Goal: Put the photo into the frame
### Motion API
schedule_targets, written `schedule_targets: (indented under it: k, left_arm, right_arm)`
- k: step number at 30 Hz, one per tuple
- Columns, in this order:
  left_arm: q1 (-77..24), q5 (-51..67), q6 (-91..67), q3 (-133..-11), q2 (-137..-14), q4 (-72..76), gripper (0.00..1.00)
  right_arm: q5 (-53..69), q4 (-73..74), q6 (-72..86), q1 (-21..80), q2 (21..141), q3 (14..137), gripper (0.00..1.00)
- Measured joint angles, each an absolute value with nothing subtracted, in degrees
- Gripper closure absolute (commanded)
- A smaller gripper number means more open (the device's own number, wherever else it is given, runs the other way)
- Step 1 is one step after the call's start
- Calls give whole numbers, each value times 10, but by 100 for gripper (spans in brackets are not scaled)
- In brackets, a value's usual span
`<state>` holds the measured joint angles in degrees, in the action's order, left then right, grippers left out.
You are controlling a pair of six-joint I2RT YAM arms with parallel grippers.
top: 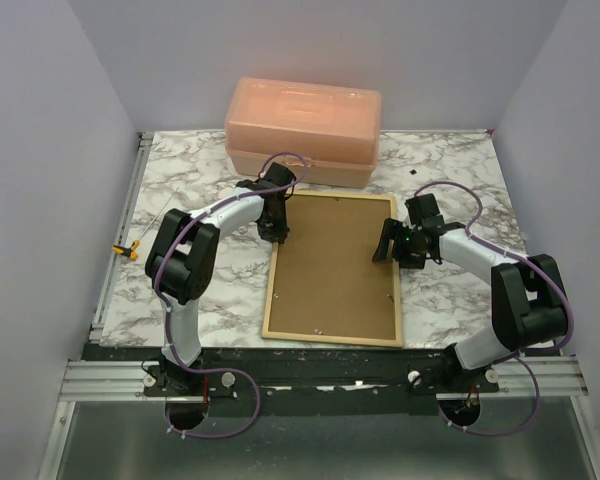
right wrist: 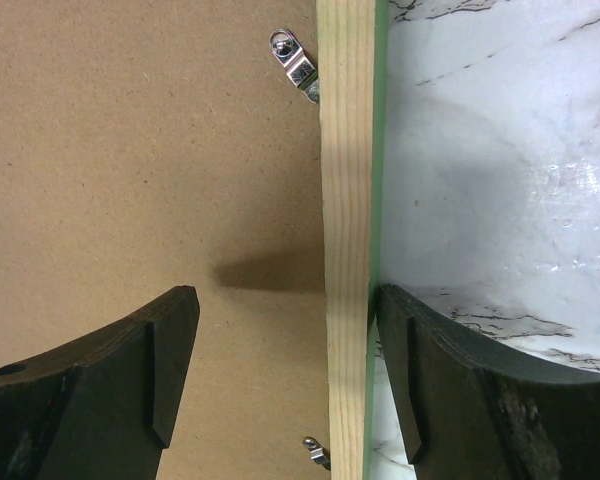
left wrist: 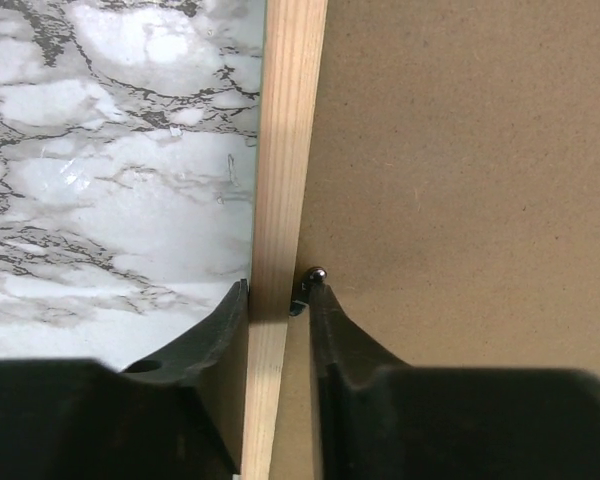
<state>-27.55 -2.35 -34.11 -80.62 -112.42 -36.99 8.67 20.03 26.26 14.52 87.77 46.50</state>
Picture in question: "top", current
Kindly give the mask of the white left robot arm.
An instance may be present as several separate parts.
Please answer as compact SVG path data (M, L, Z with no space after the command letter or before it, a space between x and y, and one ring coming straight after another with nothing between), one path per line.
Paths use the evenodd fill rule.
M194 393L202 380L194 364L202 352L199 301L214 273L221 240L254 223L261 239L286 240L285 203L299 178L273 161L255 180L243 180L225 198L192 213L168 211L145 263L145 274L164 313L162 355L173 363L167 382L181 395Z

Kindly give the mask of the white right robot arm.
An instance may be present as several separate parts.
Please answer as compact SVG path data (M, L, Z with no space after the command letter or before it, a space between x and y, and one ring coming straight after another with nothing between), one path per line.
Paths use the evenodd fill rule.
M476 369L523 350L548 353L549 348L537 345L571 338L573 312L556 262L548 255L526 257L505 250L470 234L459 222L436 216L413 226L387 218L372 260L389 257L403 269L449 262L490 286L491 323L445 349L440 379L451 391L473 384Z

